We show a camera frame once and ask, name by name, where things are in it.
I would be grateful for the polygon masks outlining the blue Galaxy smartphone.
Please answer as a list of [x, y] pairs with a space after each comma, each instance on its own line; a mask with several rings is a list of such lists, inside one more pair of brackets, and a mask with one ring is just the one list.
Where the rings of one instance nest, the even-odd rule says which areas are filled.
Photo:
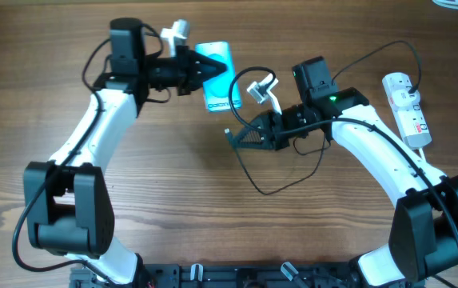
[[207, 111], [215, 113], [230, 110], [229, 87], [236, 76], [230, 45], [227, 42], [204, 42], [198, 43], [195, 50], [227, 66], [226, 72], [203, 84]]

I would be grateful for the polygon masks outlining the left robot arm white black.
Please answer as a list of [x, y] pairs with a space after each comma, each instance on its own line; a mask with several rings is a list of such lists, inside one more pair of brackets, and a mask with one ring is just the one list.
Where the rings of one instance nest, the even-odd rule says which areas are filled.
[[186, 45], [189, 23], [179, 19], [156, 31], [137, 18], [110, 23], [110, 55], [95, 82], [90, 105], [66, 143], [23, 174], [25, 209], [16, 225], [30, 245], [90, 272], [102, 287], [152, 287], [139, 254], [114, 236], [114, 210], [104, 174], [118, 143], [151, 90], [188, 95], [224, 73], [222, 62]]

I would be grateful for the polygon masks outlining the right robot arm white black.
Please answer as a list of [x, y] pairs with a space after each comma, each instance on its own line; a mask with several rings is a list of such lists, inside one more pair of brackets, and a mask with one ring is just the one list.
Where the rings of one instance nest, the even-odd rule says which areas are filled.
[[395, 210], [388, 242], [354, 258], [343, 285], [414, 285], [458, 266], [458, 175], [412, 152], [358, 90], [339, 90], [322, 57], [295, 65], [293, 77], [301, 103], [256, 116], [229, 142], [234, 149], [280, 150], [322, 130], [382, 186]]

